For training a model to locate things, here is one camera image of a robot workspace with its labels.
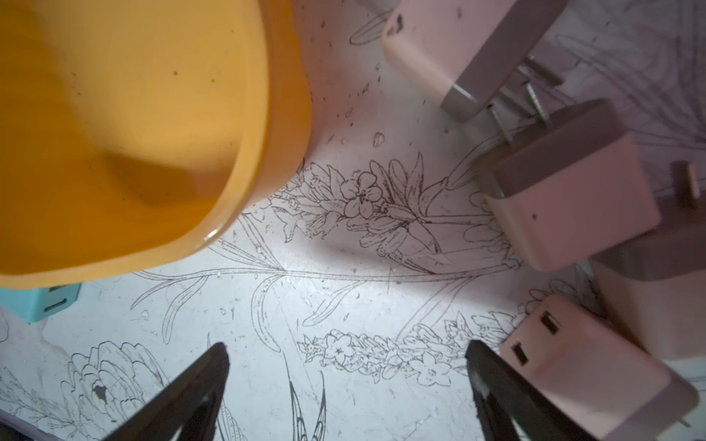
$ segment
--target printed flower illustration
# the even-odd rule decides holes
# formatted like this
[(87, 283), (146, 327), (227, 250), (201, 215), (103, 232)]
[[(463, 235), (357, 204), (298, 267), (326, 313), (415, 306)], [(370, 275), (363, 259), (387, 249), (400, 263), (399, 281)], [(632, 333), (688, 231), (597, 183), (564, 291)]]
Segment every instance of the printed flower illustration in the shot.
[(76, 430), (101, 440), (127, 421), (168, 383), (166, 375), (141, 344), (120, 347), (105, 342), (88, 357), (74, 354), (69, 381), (61, 382), (64, 402)]
[(341, 185), (341, 194), (348, 200), (344, 209), (346, 217), (361, 215), (366, 219), (373, 216), (373, 203), (383, 197), (383, 191), (375, 183), (374, 174), (365, 171), (357, 180), (350, 179)]
[(422, 361), (412, 360), (409, 362), (414, 370), (419, 372), (417, 382), (422, 386), (451, 386), (451, 379), (448, 377), (451, 366), (446, 363), (437, 363), (436, 359), (429, 352), (425, 352)]
[(324, 358), (334, 358), (339, 364), (343, 364), (346, 357), (353, 356), (355, 350), (351, 347), (352, 339), (349, 335), (334, 337), (328, 335), (326, 337), (326, 351), (323, 354)]

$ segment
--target floral line drawing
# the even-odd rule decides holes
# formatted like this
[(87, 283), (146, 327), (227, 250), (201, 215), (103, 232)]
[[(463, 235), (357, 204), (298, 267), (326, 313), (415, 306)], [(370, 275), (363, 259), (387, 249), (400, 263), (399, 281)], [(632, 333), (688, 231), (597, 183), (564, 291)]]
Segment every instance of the floral line drawing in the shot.
[[(211, 245), (210, 250), (239, 266), (180, 275), (137, 272), (136, 275), (157, 283), (142, 293), (131, 309), (158, 291), (175, 284), (187, 284), (170, 302), (164, 315), (162, 340), (168, 344), (179, 309), (200, 292), (209, 278), (224, 274), (264, 276), (252, 293), (251, 318), (260, 340), (280, 352), (265, 325), (264, 304), (270, 288), (282, 277), (350, 282), (322, 300), (316, 311), (303, 319), (304, 326), (312, 326), (328, 318), (345, 296), (365, 283), (452, 282), (519, 268), (522, 261), (514, 255), (480, 192), (472, 192), (469, 205), (461, 207), (470, 212), (468, 214), (430, 213), (430, 206), (438, 195), (466, 184), (463, 173), (454, 170), (450, 176), (454, 178), (452, 189), (449, 189), (449, 177), (425, 186), (422, 155), (417, 156), (411, 171), (396, 159), (387, 167), (370, 161), (369, 169), (356, 171), (348, 177), (330, 165), (302, 166), (284, 188), (238, 218), (236, 228), (242, 232), (237, 234), (238, 240), (231, 242), (220, 238)], [(258, 229), (258, 224), (268, 216), (282, 222), (285, 243), (291, 241), (297, 231), (308, 238), (324, 238), (337, 226), (345, 226), (346, 230), (361, 234), (362, 248), (374, 247), (379, 256), (391, 259), (411, 274), (374, 276), (285, 269)], [(444, 246), (430, 230), (432, 225), (459, 226), (462, 237), (450, 242), (456, 246), (461, 239), (465, 247), (444, 253)]]
[[(442, 293), (438, 298), (434, 296), (427, 303), (445, 302), (447, 307), (441, 313), (444, 315), (450, 305), (449, 298), (462, 286), (459, 281), (452, 282), (438, 292)], [(418, 321), (413, 325), (407, 323), (394, 339), (333, 329), (323, 337), (304, 335), (297, 346), (306, 363), (318, 359), (322, 367), (370, 375), (375, 383), (401, 373), (407, 378), (414, 377), (422, 386), (448, 386), (454, 375), (467, 376), (465, 353), (472, 339), (483, 340), (499, 350), (527, 314), (553, 293), (563, 294), (592, 313), (602, 315), (593, 290), (580, 290), (563, 280), (552, 279), (546, 289), (530, 289), (529, 299), (517, 306), (514, 315), (489, 311), (467, 319), (456, 312), (453, 319), (443, 319), (437, 314), (419, 313), (414, 317)], [(439, 329), (437, 324), (441, 320), (443, 327)]]
[(351, 46), (364, 46), (365, 44), (372, 43), (380, 38), (383, 28), (385, 27), (385, 22), (388, 20), (392, 12), (392, 9), (388, 9), (379, 13), (377, 16), (374, 16), (368, 20), (358, 30), (353, 32), (348, 39)]
[[(27, 392), (7, 368), (0, 375), (0, 401), (10, 413), (68, 439), (102, 440), (167, 386), (169, 380), (141, 344), (103, 342), (88, 356), (74, 354), (61, 403)], [(225, 405), (217, 417), (216, 440), (247, 441)]]

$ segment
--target plant stem drawing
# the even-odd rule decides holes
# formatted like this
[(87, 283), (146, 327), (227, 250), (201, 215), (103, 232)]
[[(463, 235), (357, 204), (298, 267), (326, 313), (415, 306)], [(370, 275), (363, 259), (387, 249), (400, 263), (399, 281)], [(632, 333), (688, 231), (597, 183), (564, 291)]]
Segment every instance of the plant stem drawing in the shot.
[(318, 411), (318, 418), (316, 419), (316, 426), (314, 426), (311, 439), (306, 436), (306, 425), (299, 407), (299, 398), (291, 380), (289, 381), (289, 395), (292, 398), (292, 431), (294, 432), (294, 440), (323, 441), (326, 432), (326, 386), (324, 385), (321, 390), (321, 407)]
[[(464, 182), (462, 174), (457, 174), (456, 169), (452, 171), (453, 190), (464, 188), (468, 183)], [(162, 322), (162, 339), (169, 343), (179, 309), (205, 286), (209, 278), (224, 274), (262, 275), (265, 279), (251, 297), (253, 327), (268, 348), (280, 352), (281, 348), (265, 325), (264, 305), (270, 288), (282, 277), (350, 282), (329, 294), (312, 315), (302, 320), (303, 326), (307, 327), (323, 322), (346, 295), (363, 284), (450, 282), (463, 286), (475, 277), (519, 268), (522, 262), (513, 254), (480, 192), (471, 193), (469, 205), (459, 207), (466, 214), (432, 212), (435, 198), (444, 191), (452, 191), (448, 187), (448, 177), (425, 186), (421, 154), (411, 171), (396, 159), (387, 167), (370, 161), (367, 170), (356, 171), (347, 178), (330, 165), (322, 167), (310, 163), (298, 170), (284, 188), (239, 217), (238, 226), (246, 241), (238, 242), (239, 245), (220, 238), (210, 247), (240, 266), (180, 275), (137, 272), (138, 276), (158, 283), (142, 293), (131, 308), (158, 291), (186, 283), (186, 288), (170, 303)], [(257, 223), (263, 222), (268, 215), (282, 223), (285, 243), (290, 242), (297, 231), (307, 238), (325, 238), (337, 227), (344, 227), (361, 234), (359, 244), (362, 248), (375, 247), (378, 256), (389, 258), (411, 274), (326, 274), (288, 270), (275, 257), (258, 230)], [(431, 225), (460, 226), (463, 230), (461, 237), (454, 236), (448, 243), (441, 243), (432, 233)], [(459, 247), (459, 242), (466, 245)], [(448, 246), (457, 249), (445, 252)], [(445, 292), (442, 290), (437, 296), (443, 298)], [(431, 309), (426, 313), (435, 308), (433, 304), (429, 307)]]

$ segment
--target patterned table surface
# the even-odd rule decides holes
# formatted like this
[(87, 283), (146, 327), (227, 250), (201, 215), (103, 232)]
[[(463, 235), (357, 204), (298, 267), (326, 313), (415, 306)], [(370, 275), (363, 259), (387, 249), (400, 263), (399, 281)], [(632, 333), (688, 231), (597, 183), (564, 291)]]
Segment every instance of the patterned table surface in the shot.
[[(0, 409), (100, 439), (223, 341), (217, 439), (482, 439), (468, 341), (498, 348), (552, 292), (602, 313), (578, 266), (539, 274), (513, 253), (467, 173), (496, 131), (485, 115), (454, 122), (385, 62), (390, 5), (294, 7), (314, 104), (305, 165), (197, 255), (86, 283), (34, 325), (0, 310)], [(669, 192), (673, 159), (706, 175), (704, 29), (698, 0), (572, 0), (537, 47), (567, 76), (542, 98), (610, 97)], [(704, 360), (674, 367), (706, 392)], [(706, 410), (660, 439), (706, 439)]]

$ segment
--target dirt speck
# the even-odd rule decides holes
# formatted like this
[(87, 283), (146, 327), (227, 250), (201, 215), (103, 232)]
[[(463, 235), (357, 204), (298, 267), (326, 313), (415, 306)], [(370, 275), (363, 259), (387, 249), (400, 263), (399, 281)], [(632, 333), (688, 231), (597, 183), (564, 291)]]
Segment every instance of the dirt speck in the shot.
[(98, 399), (103, 400), (103, 402), (107, 403), (107, 400), (105, 399), (105, 391), (107, 391), (108, 388), (105, 386), (96, 386), (93, 388), (93, 393), (95, 394)]
[(375, 135), (373, 135), (373, 147), (374, 148), (380, 147), (384, 143), (385, 143), (385, 134), (382, 132), (376, 132)]

